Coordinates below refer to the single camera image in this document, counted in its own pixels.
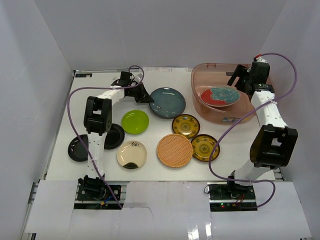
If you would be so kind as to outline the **blue floral ceramic plate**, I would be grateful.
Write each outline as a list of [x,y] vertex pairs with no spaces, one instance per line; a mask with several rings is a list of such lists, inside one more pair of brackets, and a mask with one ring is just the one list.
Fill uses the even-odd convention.
[[186,108],[184,96],[174,88],[160,87],[150,95],[154,102],[149,103],[151,111],[162,119],[174,119]]

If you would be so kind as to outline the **red and teal plate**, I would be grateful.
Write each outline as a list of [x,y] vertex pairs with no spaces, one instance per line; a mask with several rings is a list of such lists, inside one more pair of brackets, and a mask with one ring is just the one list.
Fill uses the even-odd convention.
[[212,87],[200,94],[200,100],[211,107],[227,107],[235,104],[241,95],[232,87]]

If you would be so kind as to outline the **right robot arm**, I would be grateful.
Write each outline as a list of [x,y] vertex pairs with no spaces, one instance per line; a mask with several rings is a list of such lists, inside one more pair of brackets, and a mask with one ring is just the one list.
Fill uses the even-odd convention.
[[251,144],[248,161],[230,175],[226,195],[236,200],[263,174],[288,165],[298,139],[298,132],[288,127],[278,110],[275,91],[267,83],[270,65],[256,56],[250,67],[238,65],[228,85],[245,93],[256,115],[260,130]]

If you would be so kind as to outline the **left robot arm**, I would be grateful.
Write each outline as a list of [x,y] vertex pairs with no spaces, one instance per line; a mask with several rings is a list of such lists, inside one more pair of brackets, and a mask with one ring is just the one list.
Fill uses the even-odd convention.
[[112,127],[112,107],[125,97],[134,98],[138,104],[153,103],[154,99],[144,87],[145,73],[134,76],[130,70],[122,71],[120,78],[97,96],[86,100],[83,124],[87,132],[88,167],[105,182],[103,161],[104,144]]

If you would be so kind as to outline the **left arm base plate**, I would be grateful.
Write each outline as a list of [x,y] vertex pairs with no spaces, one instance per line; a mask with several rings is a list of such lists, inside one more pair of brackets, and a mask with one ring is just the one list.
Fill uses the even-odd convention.
[[93,188],[79,185],[73,208],[75,210],[121,210],[124,205],[121,202],[122,186],[111,185],[110,187],[121,206],[118,205],[106,186],[94,190]]

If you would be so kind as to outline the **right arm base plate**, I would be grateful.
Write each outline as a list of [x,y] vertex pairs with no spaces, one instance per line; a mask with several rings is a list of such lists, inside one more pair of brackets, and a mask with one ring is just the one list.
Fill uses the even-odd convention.
[[231,186],[227,183],[208,183],[203,192],[208,195],[211,212],[257,211],[252,186]]

